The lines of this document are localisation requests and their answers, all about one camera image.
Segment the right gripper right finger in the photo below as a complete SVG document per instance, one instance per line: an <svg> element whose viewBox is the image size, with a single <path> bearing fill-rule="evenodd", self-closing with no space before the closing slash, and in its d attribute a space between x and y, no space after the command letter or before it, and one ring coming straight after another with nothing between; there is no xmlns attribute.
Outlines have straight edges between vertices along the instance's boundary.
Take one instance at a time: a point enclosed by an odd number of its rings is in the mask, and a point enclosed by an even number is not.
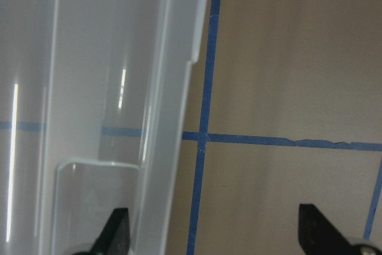
<svg viewBox="0 0 382 255"><path fill-rule="evenodd" d="M314 204L299 205L298 242L305 254L362 254Z"/></svg>

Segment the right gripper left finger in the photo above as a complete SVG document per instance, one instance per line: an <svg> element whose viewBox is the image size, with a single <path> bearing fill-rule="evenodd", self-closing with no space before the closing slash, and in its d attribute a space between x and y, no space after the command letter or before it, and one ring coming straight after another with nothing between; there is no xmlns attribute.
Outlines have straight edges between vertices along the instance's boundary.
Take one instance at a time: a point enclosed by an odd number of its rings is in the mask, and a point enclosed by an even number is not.
<svg viewBox="0 0 382 255"><path fill-rule="evenodd" d="M126 255L130 250L130 244L129 210L116 208L91 247L90 254Z"/></svg>

